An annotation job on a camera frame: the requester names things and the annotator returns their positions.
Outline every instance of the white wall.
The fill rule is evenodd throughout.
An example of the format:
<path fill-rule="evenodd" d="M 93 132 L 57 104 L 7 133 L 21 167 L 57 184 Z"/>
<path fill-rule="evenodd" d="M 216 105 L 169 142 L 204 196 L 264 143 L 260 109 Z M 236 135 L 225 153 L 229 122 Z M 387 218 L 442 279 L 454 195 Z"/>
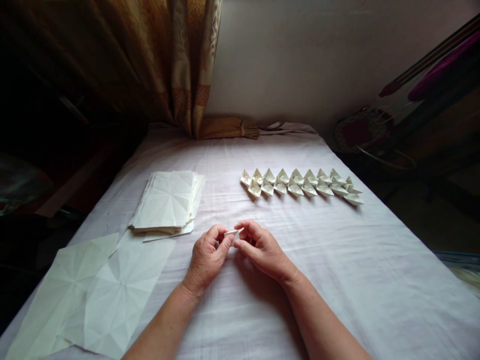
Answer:
<path fill-rule="evenodd" d="M 329 139 L 479 12 L 478 0 L 223 0 L 206 113 L 307 123 Z"/>

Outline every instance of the patterned curtain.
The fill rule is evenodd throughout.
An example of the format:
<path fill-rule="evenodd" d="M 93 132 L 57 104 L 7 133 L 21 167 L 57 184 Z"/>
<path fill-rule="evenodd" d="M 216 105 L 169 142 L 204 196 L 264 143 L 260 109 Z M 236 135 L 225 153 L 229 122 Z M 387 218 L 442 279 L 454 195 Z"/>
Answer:
<path fill-rule="evenodd" d="M 222 0 L 3 0 L 21 57 L 70 98 L 197 139 L 258 137 L 253 121 L 204 119 Z"/>

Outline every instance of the left hand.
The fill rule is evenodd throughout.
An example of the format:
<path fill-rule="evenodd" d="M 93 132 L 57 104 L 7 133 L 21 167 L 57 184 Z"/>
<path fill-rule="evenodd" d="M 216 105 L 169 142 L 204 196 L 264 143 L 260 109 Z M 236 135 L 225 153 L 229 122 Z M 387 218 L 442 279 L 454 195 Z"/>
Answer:
<path fill-rule="evenodd" d="M 201 295 L 219 274 L 234 240 L 233 235 L 224 238 L 227 231 L 224 226 L 214 225 L 193 246 L 190 266 L 183 279 L 183 285 L 192 294 Z"/>

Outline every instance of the purple cloth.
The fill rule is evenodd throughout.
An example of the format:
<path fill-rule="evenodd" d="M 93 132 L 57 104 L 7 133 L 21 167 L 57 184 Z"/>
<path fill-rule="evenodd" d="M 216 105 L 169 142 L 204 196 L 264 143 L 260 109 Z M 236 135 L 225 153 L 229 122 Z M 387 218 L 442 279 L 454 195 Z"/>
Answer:
<path fill-rule="evenodd" d="M 421 101 L 431 95 L 443 79 L 460 63 L 460 60 L 469 56 L 470 50 L 480 45 L 480 31 L 472 35 L 468 40 L 445 56 L 408 94 L 408 100 Z"/>

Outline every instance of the white bedsheet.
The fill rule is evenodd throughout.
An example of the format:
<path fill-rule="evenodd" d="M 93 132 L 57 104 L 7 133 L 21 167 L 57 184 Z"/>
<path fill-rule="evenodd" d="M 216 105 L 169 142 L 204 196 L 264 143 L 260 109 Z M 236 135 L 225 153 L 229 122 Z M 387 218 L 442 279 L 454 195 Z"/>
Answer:
<path fill-rule="evenodd" d="M 335 168 L 351 176 L 365 205 L 332 196 L 276 193 L 252 201 L 243 169 L 276 175 Z M 175 128 L 149 131 L 70 244 L 120 233 L 150 173 L 192 170 L 205 187 L 192 233 L 176 246 L 141 315 L 132 343 L 187 271 L 192 246 L 213 224 L 251 218 L 269 229 L 340 320 L 375 359 L 479 359 L 480 301 L 333 154 L 316 134 L 195 141 Z M 32 302 L 0 338 L 3 359 Z M 281 288 L 233 247 L 193 315 L 179 359 L 298 359 L 306 351 Z M 77 347 L 48 359 L 107 359 Z"/>

